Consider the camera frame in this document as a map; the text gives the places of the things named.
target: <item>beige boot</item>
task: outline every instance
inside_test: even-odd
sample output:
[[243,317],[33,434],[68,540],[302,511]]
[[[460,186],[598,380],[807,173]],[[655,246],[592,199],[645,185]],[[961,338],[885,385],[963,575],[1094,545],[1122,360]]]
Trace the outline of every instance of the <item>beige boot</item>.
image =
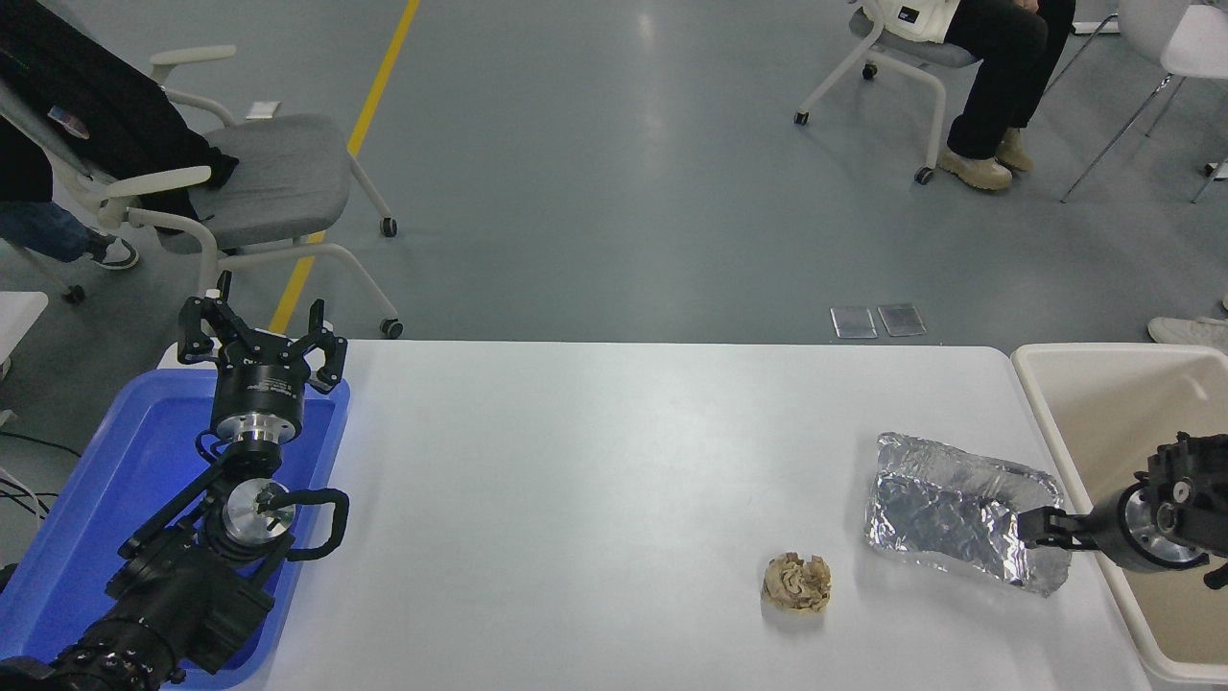
[[938,153],[938,167],[955,173],[955,177],[976,189],[996,191],[1011,187],[1011,171],[1000,166],[993,158],[965,158],[943,146]]
[[1023,130],[1017,126],[1007,128],[998,144],[997,160],[1003,166],[1019,172],[1028,172],[1033,168],[1032,157],[1023,150]]

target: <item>beige plastic bin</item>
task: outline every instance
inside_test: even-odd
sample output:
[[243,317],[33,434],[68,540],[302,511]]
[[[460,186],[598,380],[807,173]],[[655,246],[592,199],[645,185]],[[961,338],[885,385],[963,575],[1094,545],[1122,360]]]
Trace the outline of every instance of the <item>beige plastic bin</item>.
[[[1055,342],[1011,356],[1066,486],[1068,511],[1135,482],[1178,432],[1228,433],[1228,357],[1197,345]],[[1228,592],[1205,568],[1126,573],[1098,556],[1143,663],[1170,681],[1228,684]],[[1212,567],[1218,566],[1212,560]]]

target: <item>black pants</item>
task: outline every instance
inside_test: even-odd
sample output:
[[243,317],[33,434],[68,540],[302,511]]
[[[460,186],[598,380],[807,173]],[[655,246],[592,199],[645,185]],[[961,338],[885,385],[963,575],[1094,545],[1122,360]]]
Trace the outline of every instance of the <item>black pants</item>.
[[1012,0],[960,0],[947,43],[982,63],[947,146],[968,158],[992,158],[1008,126],[1024,128],[1040,104],[1066,47],[1074,0],[1039,0],[1029,12]]
[[0,118],[0,201],[50,201],[52,163],[37,144]]

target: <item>gray floor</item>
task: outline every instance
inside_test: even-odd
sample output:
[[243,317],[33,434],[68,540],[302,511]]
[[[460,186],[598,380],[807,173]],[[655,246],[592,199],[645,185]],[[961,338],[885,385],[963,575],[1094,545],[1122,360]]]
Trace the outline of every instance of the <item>gray floor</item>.
[[[236,43],[172,86],[238,113],[280,99],[352,128],[405,5],[271,0],[70,2],[133,64]],[[1153,315],[1223,315],[1228,185],[1197,205],[1197,168],[1228,152],[1228,93],[1187,83],[1154,135],[1131,131],[1068,204],[1057,198],[1162,76],[1120,37],[1098,39],[1028,130],[1039,169],[1002,194],[938,173],[912,182],[928,95],[882,72],[797,104],[855,44],[844,2],[426,0],[360,160],[400,221],[383,238],[361,193],[329,238],[398,304],[405,338],[837,342],[828,308],[914,302],[928,333],[867,344],[1147,339]],[[1084,2],[1079,18],[1104,16]],[[1083,39],[1072,39],[1067,54]],[[949,108],[973,71],[937,70]],[[206,118],[189,119],[212,126]],[[174,338],[192,257],[123,228],[142,263],[54,266],[88,299],[53,299],[15,353],[6,431],[82,449],[119,389]],[[290,268],[236,279],[268,323]],[[0,290],[49,290],[0,247]],[[378,313],[334,266],[303,291],[352,338]],[[297,313],[291,331],[303,328]],[[68,454],[0,438],[0,465],[58,490]],[[0,508],[0,562],[28,515]]]

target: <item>chair armrest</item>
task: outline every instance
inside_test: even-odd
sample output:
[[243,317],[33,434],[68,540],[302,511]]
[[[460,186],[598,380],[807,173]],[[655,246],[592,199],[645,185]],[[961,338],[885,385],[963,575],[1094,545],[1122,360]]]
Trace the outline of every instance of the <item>chair armrest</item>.
[[106,187],[103,193],[109,199],[120,196],[140,196],[155,191],[167,191],[200,184],[209,179],[212,171],[209,166],[193,166],[190,168],[176,168],[156,173],[141,174],[124,179],[117,179]]
[[235,119],[235,115],[228,109],[226,109],[226,106],[222,106],[221,103],[214,101],[212,98],[205,98],[204,96],[196,96],[194,93],[176,91],[173,88],[167,88],[165,86],[162,87],[162,91],[166,92],[167,99],[171,101],[172,103],[178,103],[181,106],[192,106],[193,108],[209,110],[210,113],[217,115],[217,119],[222,120],[222,125],[225,126],[235,126],[238,124],[238,120]]
[[200,48],[166,50],[150,56],[150,64],[154,65],[154,69],[150,71],[150,79],[158,82],[158,85],[163,85],[166,83],[166,77],[171,76],[171,70],[178,65],[223,60],[233,55],[236,50],[233,45],[203,45]]

